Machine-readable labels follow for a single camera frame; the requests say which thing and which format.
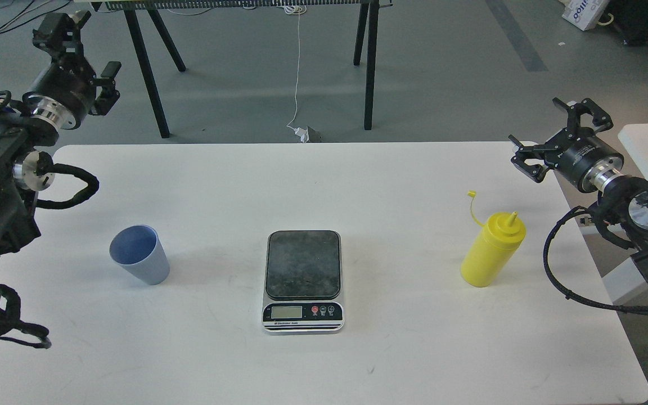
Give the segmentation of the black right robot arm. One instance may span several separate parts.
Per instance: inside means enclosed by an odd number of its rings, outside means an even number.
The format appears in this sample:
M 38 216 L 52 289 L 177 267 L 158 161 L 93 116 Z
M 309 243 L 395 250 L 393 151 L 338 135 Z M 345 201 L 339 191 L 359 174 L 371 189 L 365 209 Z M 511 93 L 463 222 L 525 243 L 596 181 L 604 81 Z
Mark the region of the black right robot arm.
M 609 113 L 589 98 L 553 104 L 566 112 L 566 125 L 543 144 L 524 145 L 513 135 L 511 163 L 531 180 L 541 183 L 556 171 L 584 194 L 596 192 L 589 207 L 569 210 L 551 229 L 543 244 L 543 269 L 553 287 L 565 298 L 592 308 L 648 316 L 648 306 L 600 303 L 569 290 L 551 271 L 550 246 L 568 220 L 588 215 L 597 232 L 617 247 L 635 249 L 632 262 L 648 285 L 648 180 L 623 174 L 623 155 L 599 138 L 614 123 Z

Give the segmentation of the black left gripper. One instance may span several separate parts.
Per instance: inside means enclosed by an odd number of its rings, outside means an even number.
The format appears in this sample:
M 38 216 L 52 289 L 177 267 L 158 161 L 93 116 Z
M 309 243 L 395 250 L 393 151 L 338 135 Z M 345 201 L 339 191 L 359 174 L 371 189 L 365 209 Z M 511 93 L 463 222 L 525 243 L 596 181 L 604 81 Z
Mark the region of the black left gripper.
M 59 130 L 75 130 L 92 108 L 92 115 L 108 115 L 119 100 L 115 77 L 119 61 L 110 61 L 97 77 L 83 54 L 82 29 L 91 18 L 87 10 L 49 13 L 33 30 L 33 46 L 51 57 L 22 100 L 33 114 Z M 96 97 L 96 87 L 101 89 Z

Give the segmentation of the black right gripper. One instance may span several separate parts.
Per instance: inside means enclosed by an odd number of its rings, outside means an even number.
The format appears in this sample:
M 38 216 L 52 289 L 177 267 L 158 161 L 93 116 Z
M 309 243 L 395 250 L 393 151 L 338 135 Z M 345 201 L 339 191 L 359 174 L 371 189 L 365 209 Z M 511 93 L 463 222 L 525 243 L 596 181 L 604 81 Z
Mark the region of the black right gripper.
M 614 127 L 612 118 L 589 98 L 564 102 L 554 97 L 552 103 L 566 112 L 563 135 L 551 136 L 541 145 L 524 145 L 508 135 L 514 144 L 511 163 L 535 183 L 542 183 L 547 172 L 555 170 L 579 192 L 604 192 L 612 179 L 622 176 L 623 168 L 623 155 L 596 137 Z M 585 115 L 591 117 L 591 127 L 583 126 Z

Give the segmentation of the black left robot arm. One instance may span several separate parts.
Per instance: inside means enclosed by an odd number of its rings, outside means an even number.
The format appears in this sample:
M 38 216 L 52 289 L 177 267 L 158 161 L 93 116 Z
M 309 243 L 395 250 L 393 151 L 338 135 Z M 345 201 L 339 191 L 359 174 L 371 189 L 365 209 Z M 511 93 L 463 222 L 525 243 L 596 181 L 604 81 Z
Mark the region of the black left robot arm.
M 49 13 L 33 31 L 33 44 L 49 54 L 51 64 L 20 100 L 0 91 L 0 255 L 18 252 L 41 235 L 37 208 L 69 209 L 100 187 L 90 172 L 56 164 L 42 151 L 88 115 L 106 115 L 119 99 L 115 76 L 121 63 L 108 62 L 97 74 L 83 54 L 82 29 L 91 15 Z M 0 340 L 47 349 L 48 334 L 46 327 L 21 320 L 19 295 L 0 284 Z

